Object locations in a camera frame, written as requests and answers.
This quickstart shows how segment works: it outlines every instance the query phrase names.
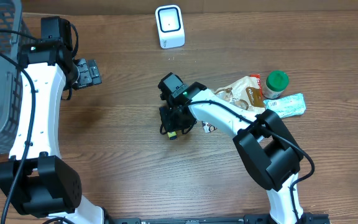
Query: brown backdrop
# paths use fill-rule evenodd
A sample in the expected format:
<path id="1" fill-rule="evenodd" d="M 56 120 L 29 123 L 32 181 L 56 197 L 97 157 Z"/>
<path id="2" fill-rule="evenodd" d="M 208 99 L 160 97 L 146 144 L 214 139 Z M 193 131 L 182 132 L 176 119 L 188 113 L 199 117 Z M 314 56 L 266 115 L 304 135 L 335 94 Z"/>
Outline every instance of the brown backdrop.
<path id="1" fill-rule="evenodd" d="M 183 13 L 358 10 L 358 0 L 22 0 L 25 12 L 63 15 L 153 14 L 164 4 Z"/>

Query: plastic jar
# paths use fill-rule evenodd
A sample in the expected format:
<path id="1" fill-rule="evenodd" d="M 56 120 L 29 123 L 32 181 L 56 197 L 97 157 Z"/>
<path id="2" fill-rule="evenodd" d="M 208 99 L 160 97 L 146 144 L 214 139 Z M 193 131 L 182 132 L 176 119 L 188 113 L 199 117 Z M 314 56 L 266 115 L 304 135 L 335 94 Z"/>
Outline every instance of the plastic jar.
<path id="1" fill-rule="evenodd" d="M 290 82 L 283 71 L 272 71 L 262 86 L 262 93 L 268 99 L 276 99 L 286 89 Z"/>

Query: wire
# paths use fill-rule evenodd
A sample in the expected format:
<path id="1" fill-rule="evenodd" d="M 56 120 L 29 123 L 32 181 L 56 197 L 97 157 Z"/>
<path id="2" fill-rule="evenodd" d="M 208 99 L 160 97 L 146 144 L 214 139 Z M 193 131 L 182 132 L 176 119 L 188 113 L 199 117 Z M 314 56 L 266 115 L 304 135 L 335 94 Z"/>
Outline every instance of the wire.
<path id="1" fill-rule="evenodd" d="M 17 34 L 17 35 L 21 35 L 23 37 L 30 38 L 32 40 L 37 40 L 35 37 L 32 37 L 32 36 L 27 35 L 27 34 L 23 34 L 21 32 L 13 31 L 13 30 L 0 29 L 0 33 Z M 16 67 L 16 69 L 20 70 L 24 74 L 26 79 L 28 79 L 30 87 L 31 87 L 31 114 L 30 114 L 29 130 L 27 132 L 27 140 L 24 143 L 25 146 L 24 146 L 24 152 L 23 152 L 22 160 L 20 162 L 19 168 L 17 169 L 16 175 L 15 175 L 15 177 L 13 179 L 11 188 L 9 189 L 9 193 L 8 193 L 8 195 L 6 197 L 6 201 L 5 201 L 4 210 L 2 211 L 1 224 L 4 224 L 5 221 L 6 221 L 7 211 L 9 209 L 9 204 L 11 203 L 13 193 L 14 193 L 16 185 L 17 185 L 17 183 L 19 181 L 19 177 L 21 176 L 21 173 L 23 171 L 24 161 L 27 158 L 27 155 L 29 153 L 29 148 L 30 148 L 30 145 L 31 145 L 31 134 L 32 134 L 32 128 L 33 128 L 34 116 L 35 116 L 35 92 L 36 92 L 36 90 L 35 90 L 35 87 L 34 87 L 34 83 L 31 80 L 30 75 L 18 63 L 16 63 L 12 59 L 10 59 L 8 56 L 2 54 L 1 52 L 0 52 L 0 56 L 2 58 L 4 58 L 5 60 L 7 60 L 9 63 L 13 64 Z"/>
<path id="2" fill-rule="evenodd" d="M 194 102 L 190 102 L 186 105 L 183 105 L 179 108 L 177 108 L 176 110 L 182 110 L 183 108 L 186 108 L 186 107 L 189 107 L 190 105 L 197 105 L 197 104 L 203 104 L 203 103 L 208 103 L 208 104 L 214 104 L 214 105 L 218 105 L 222 108 L 224 108 L 226 111 L 230 112 L 231 114 L 233 114 L 234 116 L 238 117 L 241 121 L 245 121 L 246 123 L 249 123 L 250 125 L 254 125 L 255 122 L 253 121 L 250 121 L 248 120 L 247 118 L 243 117 L 242 115 L 239 115 L 237 114 L 236 112 L 234 112 L 232 109 L 228 108 L 227 106 L 221 104 L 221 103 L 218 103 L 216 101 L 212 101 L 212 100 L 201 100 L 201 101 L 194 101 Z M 304 151 L 302 150 L 300 147 L 298 147 L 297 145 L 293 144 L 291 141 L 279 136 L 278 134 L 274 133 L 273 131 L 267 129 L 266 127 L 264 126 L 261 126 L 260 127 L 261 129 L 263 129 L 264 131 L 266 131 L 266 133 L 268 133 L 269 135 L 275 137 L 275 138 L 278 138 L 280 139 L 281 141 L 284 141 L 286 142 L 287 144 L 289 144 L 294 150 L 297 150 L 299 151 L 300 153 L 302 153 L 306 159 L 309 161 L 310 163 L 310 166 L 311 166 L 311 169 L 310 169 L 310 172 L 306 175 L 304 175 L 303 177 L 300 177 L 299 179 L 297 179 L 296 181 L 292 182 L 292 184 L 290 185 L 290 194 L 291 194 L 291 202 L 292 202 L 292 207 L 293 207 L 293 212 L 295 213 L 295 217 L 296 217 L 296 223 L 300 223 L 300 220 L 298 218 L 298 211 L 296 210 L 296 206 L 295 206 L 295 198 L 294 198 L 294 195 L 293 195 L 293 188 L 295 186 L 295 184 L 301 182 L 301 181 L 304 181 L 306 180 L 307 178 L 311 177 L 314 173 L 314 169 L 315 169 L 315 166 L 314 166 L 314 162 L 313 160 L 311 159 L 311 157 Z"/>
<path id="3" fill-rule="evenodd" d="M 43 222 L 42 224 L 49 224 L 49 223 L 53 223 L 55 221 L 61 221 L 61 222 L 65 222 L 67 224 L 74 224 L 72 221 L 68 220 L 65 217 L 56 217 L 56 218 L 51 218 L 45 222 Z"/>
<path id="4" fill-rule="evenodd" d="M 71 53 L 71 56 L 74 59 L 74 57 L 77 55 L 77 52 L 78 52 L 78 32 L 77 32 L 77 29 L 75 28 L 74 24 L 70 23 L 70 26 L 73 28 L 73 30 L 75 32 L 75 39 L 76 39 L 73 53 Z"/>

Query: green lid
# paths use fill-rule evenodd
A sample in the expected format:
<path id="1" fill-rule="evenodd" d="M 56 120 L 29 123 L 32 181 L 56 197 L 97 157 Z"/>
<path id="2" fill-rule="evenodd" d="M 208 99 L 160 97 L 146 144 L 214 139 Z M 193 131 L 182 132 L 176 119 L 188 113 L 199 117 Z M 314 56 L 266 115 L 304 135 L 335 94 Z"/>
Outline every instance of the green lid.
<path id="1" fill-rule="evenodd" d="M 272 71 L 266 79 L 266 85 L 273 91 L 283 91 L 288 86 L 290 79 L 283 71 Z"/>

